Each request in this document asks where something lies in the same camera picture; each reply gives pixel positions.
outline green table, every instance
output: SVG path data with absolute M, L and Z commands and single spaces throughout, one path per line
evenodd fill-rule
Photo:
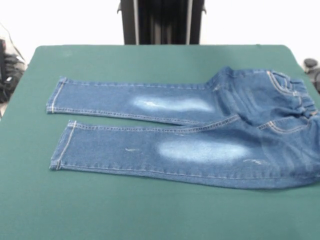
M 202 83 L 221 67 L 271 68 L 306 80 L 285 46 L 41 46 L 0 122 L 0 240 L 318 240 L 320 184 L 240 190 L 159 179 L 50 171 L 69 119 L 46 114 L 59 76 Z M 310 83 L 318 107 L 320 98 Z

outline jeans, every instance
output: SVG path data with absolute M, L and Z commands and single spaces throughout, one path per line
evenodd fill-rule
M 201 84 L 83 82 L 62 77 L 49 114 L 175 124 L 117 127 L 69 121 L 50 169 L 281 189 L 320 179 L 320 114 L 301 79 L 221 69 Z

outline elastic waistband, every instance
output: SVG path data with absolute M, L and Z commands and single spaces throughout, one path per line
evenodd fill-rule
M 303 114 L 309 118 L 318 114 L 314 100 L 308 93 L 307 87 L 302 79 L 291 78 L 281 72 L 268 70 L 267 73 L 270 75 L 271 80 L 274 81 L 275 87 L 283 94 L 288 94 L 299 98 L 300 107 L 303 110 Z

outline white wall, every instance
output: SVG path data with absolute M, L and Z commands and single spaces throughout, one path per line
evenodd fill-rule
M 1 2 L 0 22 L 27 61 L 40 45 L 124 43 L 120 0 Z M 201 44 L 284 44 L 299 63 L 306 57 L 320 60 L 320 1 L 205 0 L 205 5 Z

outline seam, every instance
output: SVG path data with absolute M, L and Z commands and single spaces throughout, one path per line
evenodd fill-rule
M 60 155 L 60 157 L 59 157 L 59 159 L 58 159 L 58 161 L 57 161 L 57 163 L 56 163 L 56 170 L 58 170 L 59 167 L 61 166 L 62 157 L 63 157 L 63 155 L 65 154 L 65 152 L 66 152 L 66 150 L 67 150 L 67 148 L 68 148 L 68 146 L 69 146 L 69 144 L 70 144 L 71 137 L 72 137 L 72 135 L 73 135 L 73 133 L 74 133 L 76 124 L 77 124 L 77 121 L 74 121 L 72 130 L 71 130 L 70 135 L 69 135 L 69 138 L 68 138 L 68 141 L 66 142 L 66 145 L 64 146 L 64 148 L 63 148 L 63 150 L 62 150 L 62 152 L 61 152 L 61 155 Z
M 263 129 L 266 129 L 266 128 L 269 128 L 270 127 L 270 122 L 267 122 L 263 125 L 260 125 L 258 126 L 257 128 L 260 129 L 260 130 L 263 130 Z
M 310 122 L 307 125 L 303 125 L 303 126 L 297 126 L 295 128 L 292 128 L 290 130 L 283 130 L 279 127 L 277 127 L 273 122 L 270 122 L 270 127 L 271 129 L 273 129 L 275 132 L 279 133 L 279 134 L 291 134 L 291 133 L 295 133 L 299 130 L 308 128 L 310 126 Z
M 148 173 L 156 173 L 156 174 L 164 174 L 164 175 L 173 175 L 173 176 L 184 176 L 184 177 L 192 177 L 192 178 L 203 178 L 203 179 L 227 179 L 227 180 L 256 180 L 256 179 L 292 179 L 292 177 L 246 177 L 246 178 L 235 178 L 235 177 L 216 177 L 216 176 L 197 176 L 197 175 L 186 175 L 181 173 L 167 173 L 161 171 L 152 171 L 152 170 L 130 170 L 130 169 L 117 169 L 117 168 L 102 168 L 102 167 L 88 167 L 88 166 L 77 166 L 77 165 L 69 165 L 69 164 L 61 164 L 61 166 L 65 167 L 74 167 L 77 169 L 93 169 L 93 170 L 109 170 L 109 171 L 123 171 L 123 172 L 148 172 Z M 295 178 L 308 179 L 310 177 L 303 176 L 294 176 Z
M 229 117 L 225 120 L 210 123 L 204 126 L 195 126 L 190 128 L 183 128 L 183 129 L 165 129 L 165 128 L 156 128 L 156 127 L 144 127 L 144 128 L 137 128 L 137 127 L 108 127 L 102 125 L 87 125 L 81 123 L 68 123 L 69 127 L 75 127 L 77 129 L 83 130 L 106 130 L 106 131 L 123 131 L 123 132 L 162 132 L 162 133 L 197 133 L 206 130 L 212 130 L 217 127 L 222 127 L 226 124 L 230 124 L 236 120 L 240 119 L 238 115 L 234 115 Z
M 54 98 L 53 98 L 52 105 L 51 105 L 51 111 L 52 111 L 52 113 L 54 113 L 55 102 L 56 102 L 56 100 L 57 100 L 58 95 L 59 95 L 60 92 L 61 92 L 61 89 L 62 89 L 63 86 L 65 85 L 65 82 L 66 82 L 66 80 L 64 80 L 64 81 L 61 83 L 61 86 L 60 86 L 58 92 L 56 93 L 56 95 L 55 95 Z
M 166 122 L 175 122 L 175 123 L 183 123 L 183 124 L 199 124 L 197 121 L 189 121 L 177 118 L 165 118 L 165 117 L 151 117 L 146 115 L 135 115 L 135 114 L 126 114 L 126 113 L 118 113 L 112 111 L 103 111 L 103 110 L 93 110 L 93 109 L 73 109 L 67 107 L 54 107 L 56 113 L 80 113 L 80 114 L 94 114 L 96 116 L 108 116 L 108 117 L 127 117 L 127 118 L 135 118 L 139 120 L 155 120 L 155 121 L 166 121 Z
M 189 87 L 182 87 L 179 86 L 179 83 L 175 85 L 168 84 L 166 85 L 149 85 L 149 84 L 139 84 L 139 83 L 97 83 L 97 82 L 76 82 L 73 80 L 68 80 L 67 84 L 72 85 L 83 85 L 83 86 L 93 86 L 93 87 L 144 87 L 144 88 L 170 88 L 170 89 L 185 89 L 185 90 L 206 90 L 203 83 L 195 84 L 194 88 L 192 86 Z

